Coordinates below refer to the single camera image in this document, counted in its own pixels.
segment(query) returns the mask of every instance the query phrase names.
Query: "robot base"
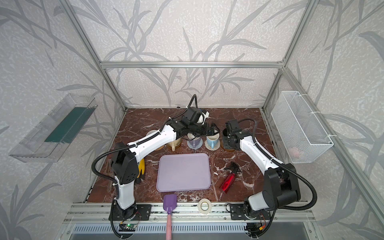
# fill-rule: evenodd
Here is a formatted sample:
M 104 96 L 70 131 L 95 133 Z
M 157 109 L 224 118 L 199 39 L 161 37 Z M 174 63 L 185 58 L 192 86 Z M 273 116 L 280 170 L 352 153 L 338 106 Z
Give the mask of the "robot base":
M 133 221 L 148 221 L 151 214 L 151 204 L 133 204 L 129 208 L 122 210 L 118 204 L 113 207 L 113 221 L 124 221 L 124 220 L 133 220 Z
M 244 204 L 229 204 L 231 220 L 269 220 L 271 215 L 265 210 L 257 211 L 253 216 L 247 216 Z

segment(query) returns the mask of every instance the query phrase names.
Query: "blue mug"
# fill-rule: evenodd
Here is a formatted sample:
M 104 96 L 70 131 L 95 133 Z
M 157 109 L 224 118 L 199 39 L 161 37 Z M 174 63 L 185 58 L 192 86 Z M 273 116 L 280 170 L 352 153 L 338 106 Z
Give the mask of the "blue mug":
M 213 136 L 207 137 L 207 143 L 209 146 L 211 146 L 212 149 L 217 145 L 219 137 L 220 137 L 220 134 L 218 132 Z

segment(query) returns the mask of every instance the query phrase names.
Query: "brown marble surface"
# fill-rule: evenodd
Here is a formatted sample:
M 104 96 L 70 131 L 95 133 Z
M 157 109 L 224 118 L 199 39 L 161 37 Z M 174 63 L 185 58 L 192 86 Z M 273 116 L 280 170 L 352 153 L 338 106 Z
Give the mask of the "brown marble surface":
M 123 120 L 114 143 L 138 140 L 144 137 L 147 132 L 153 129 L 159 129 L 161 124 L 168 116 L 176 116 L 183 111 L 182 109 L 129 109 Z M 231 119 L 241 120 L 243 118 L 254 118 L 258 122 L 256 138 L 273 155 L 275 154 L 271 140 L 267 133 L 263 118 L 258 108 L 210 108 L 208 122 L 214 122 L 222 131 L 225 122 Z M 240 123 L 243 129 L 252 131 L 253 122 L 244 121 Z M 158 192 L 156 189 L 157 172 L 159 159 L 166 154 L 185 154 L 194 151 L 187 146 L 187 141 L 183 140 L 182 145 L 172 152 L 168 147 L 154 151 L 147 155 L 145 160 L 145 179 L 140 184 L 135 184 L 134 196 L 136 202 L 162 202 L 163 196 L 170 192 Z M 263 188 L 263 174 L 251 160 L 251 158 L 242 151 L 227 152 L 222 148 L 216 151 L 208 150 L 205 145 L 196 152 L 204 152 L 209 156 L 211 170 L 211 186 L 205 190 L 178 191 L 177 201 L 179 202 L 198 202 L 202 198 L 207 198 L 212 202 L 236 202 L 243 201 L 247 196 L 258 193 Z M 234 161 L 241 167 L 241 173 L 238 173 L 236 179 L 227 193 L 220 189 L 221 183 L 227 177 L 229 170 L 225 167 Z M 110 167 L 110 157 L 105 161 L 101 172 L 112 176 Z M 98 178 L 89 195 L 88 202 L 111 202 L 114 195 L 112 182 L 103 178 Z

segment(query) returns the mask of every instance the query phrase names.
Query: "purple toy shovel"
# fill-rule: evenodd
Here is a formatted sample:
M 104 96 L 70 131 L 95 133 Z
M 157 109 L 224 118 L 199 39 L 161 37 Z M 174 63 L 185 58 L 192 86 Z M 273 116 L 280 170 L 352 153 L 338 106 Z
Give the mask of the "purple toy shovel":
M 170 219 L 170 214 L 176 208 L 177 203 L 177 195 L 176 194 L 168 194 L 164 196 L 163 201 L 163 209 L 167 211 L 167 231 L 166 231 L 166 240 L 172 239 L 172 222 Z

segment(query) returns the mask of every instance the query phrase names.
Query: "roll of tape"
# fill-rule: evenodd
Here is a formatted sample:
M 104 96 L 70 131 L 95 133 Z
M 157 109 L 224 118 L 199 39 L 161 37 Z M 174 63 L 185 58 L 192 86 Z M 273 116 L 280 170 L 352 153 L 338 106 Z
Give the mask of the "roll of tape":
M 204 202 L 208 204 L 208 209 L 207 209 L 207 210 L 203 210 L 203 209 L 201 208 L 201 205 L 202 205 Z M 201 214 L 205 214 L 205 215 L 207 215 L 207 214 L 209 214 L 209 213 L 211 212 L 211 209 L 212 209 L 212 203 L 211 203 L 210 200 L 208 200 L 208 199 L 206 199 L 206 198 L 203 198 L 203 199 L 200 200 L 199 203 L 197 204 L 197 209 L 199 210 L 199 212 L 200 212 Z

